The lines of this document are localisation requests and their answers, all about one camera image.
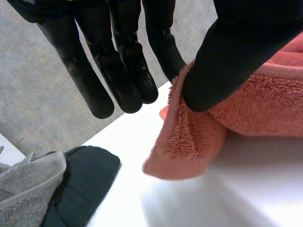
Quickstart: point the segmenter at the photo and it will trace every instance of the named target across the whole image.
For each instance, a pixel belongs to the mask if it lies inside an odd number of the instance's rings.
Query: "dark green cloth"
[[[97,147],[66,153],[66,171],[49,203],[42,227],[83,227],[105,198],[120,168],[120,159]]]

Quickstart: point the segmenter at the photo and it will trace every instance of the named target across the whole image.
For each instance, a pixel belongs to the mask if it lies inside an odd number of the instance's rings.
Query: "white surface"
[[[0,163],[12,166],[25,158],[25,156],[0,133],[0,147],[1,146],[4,146],[4,149],[0,154]]]
[[[141,167],[162,127],[159,98],[124,114],[85,145],[105,148],[122,167],[89,227],[303,227],[303,141],[228,139],[215,163],[198,178],[167,182]]]

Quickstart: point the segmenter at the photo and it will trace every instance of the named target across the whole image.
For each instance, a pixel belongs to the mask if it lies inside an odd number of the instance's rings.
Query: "towel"
[[[39,227],[66,169],[62,152],[34,153],[0,172],[0,226]]]
[[[196,113],[182,96],[184,68],[170,89],[167,116],[143,165],[166,180],[201,175],[216,158],[228,130],[245,136],[303,137],[303,33],[264,63],[229,98]]]

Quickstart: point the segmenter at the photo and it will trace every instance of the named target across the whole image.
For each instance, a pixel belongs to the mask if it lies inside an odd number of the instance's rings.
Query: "robotic hand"
[[[135,113],[153,103],[158,90],[138,42],[140,0],[8,0],[28,22],[37,23],[58,52],[93,115],[109,117],[114,104],[94,72],[79,40],[86,38],[103,78],[121,109]],[[164,74],[172,79],[185,66],[170,33],[174,0],[143,0],[149,43]],[[111,25],[116,42],[112,42]]]
[[[187,106],[202,112],[227,99],[303,31],[303,0],[214,0],[218,19],[186,77]]]
[[[156,100],[157,89],[136,35],[140,0],[8,1],[25,19],[38,23],[96,117],[110,116],[114,107],[84,54],[74,19],[125,112],[134,113],[142,103]],[[303,31],[303,0],[214,0],[214,4],[218,19],[183,87],[187,106],[199,112],[228,98]],[[143,0],[143,6],[150,45],[172,81],[185,65],[169,32],[175,0]],[[110,15],[119,53],[111,42]]]

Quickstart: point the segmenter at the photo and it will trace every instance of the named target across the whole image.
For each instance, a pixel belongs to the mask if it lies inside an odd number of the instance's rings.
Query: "gray floor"
[[[186,62],[194,59],[215,19],[212,0],[177,0],[172,32]],[[82,35],[81,40],[93,62]],[[148,45],[143,13],[139,40],[160,87],[166,79]],[[116,105],[109,119],[94,118],[56,51],[36,25],[26,22],[6,1],[0,1],[1,134],[24,154],[67,151],[81,145],[121,114]]]

